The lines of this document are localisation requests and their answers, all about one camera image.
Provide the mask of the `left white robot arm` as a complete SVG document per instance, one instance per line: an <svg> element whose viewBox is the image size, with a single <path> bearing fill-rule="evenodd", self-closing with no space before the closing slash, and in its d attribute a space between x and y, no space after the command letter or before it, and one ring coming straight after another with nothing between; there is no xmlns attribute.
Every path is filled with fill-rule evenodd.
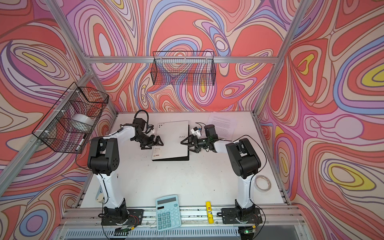
<svg viewBox="0 0 384 240"><path fill-rule="evenodd" d="M142 150L163 146L161 137L155 136L153 132L153 126L148 127L146 121L134 119L133 123L121 125L112 134L91 140L88 168L101 185L104 217L126 219L129 216L116 174L120 164L119 145L126 141L134 141L140 144Z"/></svg>

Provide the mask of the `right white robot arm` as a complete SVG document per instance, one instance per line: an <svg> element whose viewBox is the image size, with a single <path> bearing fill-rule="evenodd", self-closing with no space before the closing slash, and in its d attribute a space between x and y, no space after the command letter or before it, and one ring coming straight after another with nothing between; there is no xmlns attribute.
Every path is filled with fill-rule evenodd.
<svg viewBox="0 0 384 240"><path fill-rule="evenodd" d="M250 139L225 140L218 136L214 125L204 126L204 138L200 137L199 132L198 128L194 128L191 135L181 140L181 145L187 146L190 152L197 154L201 150L227 154L232 170L239 180L238 197L235 199L235 213L238 218L254 215L256 205L253 202L251 184L253 177L261 169L262 162Z"/></svg>

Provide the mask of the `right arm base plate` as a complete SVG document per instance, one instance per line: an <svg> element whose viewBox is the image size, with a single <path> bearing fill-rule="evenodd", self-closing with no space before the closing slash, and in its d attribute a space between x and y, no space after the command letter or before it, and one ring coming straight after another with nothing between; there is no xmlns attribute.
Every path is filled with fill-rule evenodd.
<svg viewBox="0 0 384 240"><path fill-rule="evenodd" d="M259 208L222 208L222 221L224 224L259 224L263 223L262 214Z"/></svg>

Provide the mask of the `printed paper sheet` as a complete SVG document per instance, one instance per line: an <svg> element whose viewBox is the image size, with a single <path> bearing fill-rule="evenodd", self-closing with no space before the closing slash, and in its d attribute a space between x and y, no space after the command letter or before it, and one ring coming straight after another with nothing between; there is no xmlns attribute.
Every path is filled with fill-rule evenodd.
<svg viewBox="0 0 384 240"><path fill-rule="evenodd" d="M226 113L213 112L208 119L209 125L214 125L219 138L231 140L237 127L237 120Z"/></svg>

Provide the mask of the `black file folder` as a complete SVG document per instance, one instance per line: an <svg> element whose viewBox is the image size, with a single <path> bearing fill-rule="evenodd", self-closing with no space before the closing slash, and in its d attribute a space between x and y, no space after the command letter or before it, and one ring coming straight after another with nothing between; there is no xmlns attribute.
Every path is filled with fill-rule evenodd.
<svg viewBox="0 0 384 240"><path fill-rule="evenodd" d="M181 141L189 136L189 132L188 121L159 123L156 133L163 145L153 147L152 161L188 161L190 159L188 146L182 145Z"/></svg>

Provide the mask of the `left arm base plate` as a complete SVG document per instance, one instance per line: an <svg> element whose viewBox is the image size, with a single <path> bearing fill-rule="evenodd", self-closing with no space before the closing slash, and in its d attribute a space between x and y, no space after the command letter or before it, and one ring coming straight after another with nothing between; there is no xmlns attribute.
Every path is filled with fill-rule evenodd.
<svg viewBox="0 0 384 240"><path fill-rule="evenodd" d="M118 210L107 210L107 213L99 214L101 225L104 226L131 226L136 227L142 224L144 210L128 209L126 212Z"/></svg>

